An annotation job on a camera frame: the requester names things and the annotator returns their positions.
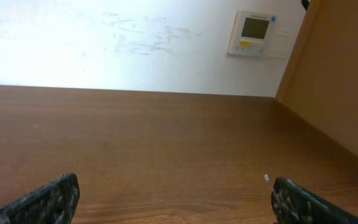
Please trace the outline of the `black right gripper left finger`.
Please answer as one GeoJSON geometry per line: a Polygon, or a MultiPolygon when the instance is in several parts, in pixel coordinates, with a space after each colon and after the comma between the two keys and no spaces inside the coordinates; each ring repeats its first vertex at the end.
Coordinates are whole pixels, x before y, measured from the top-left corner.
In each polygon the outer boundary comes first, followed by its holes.
{"type": "Polygon", "coordinates": [[[0,207],[0,224],[70,224],[79,199],[77,176],[64,174],[0,207]]]}

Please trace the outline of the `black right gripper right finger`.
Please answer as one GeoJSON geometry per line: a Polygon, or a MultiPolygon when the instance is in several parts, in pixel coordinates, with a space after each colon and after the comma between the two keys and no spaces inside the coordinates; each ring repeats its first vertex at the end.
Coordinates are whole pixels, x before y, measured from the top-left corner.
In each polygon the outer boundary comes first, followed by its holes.
{"type": "Polygon", "coordinates": [[[277,224],[358,224],[357,216],[284,177],[271,185],[271,205],[277,224]]]}

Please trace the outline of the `white wall switch plate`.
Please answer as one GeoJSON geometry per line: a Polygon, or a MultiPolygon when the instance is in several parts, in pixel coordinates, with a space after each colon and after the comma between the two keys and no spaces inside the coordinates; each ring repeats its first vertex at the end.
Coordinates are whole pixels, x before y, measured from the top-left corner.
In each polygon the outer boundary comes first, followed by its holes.
{"type": "Polygon", "coordinates": [[[285,58],[290,41],[291,33],[288,29],[277,29],[270,42],[268,56],[273,58],[285,58]]]}

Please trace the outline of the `white wall thermostat panel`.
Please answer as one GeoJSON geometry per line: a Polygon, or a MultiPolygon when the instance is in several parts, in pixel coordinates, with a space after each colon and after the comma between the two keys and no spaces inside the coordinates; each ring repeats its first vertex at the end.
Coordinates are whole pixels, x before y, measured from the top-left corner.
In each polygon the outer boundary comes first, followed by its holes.
{"type": "Polygon", "coordinates": [[[227,52],[245,57],[265,57],[274,35],[277,16],[237,11],[227,52]]]}

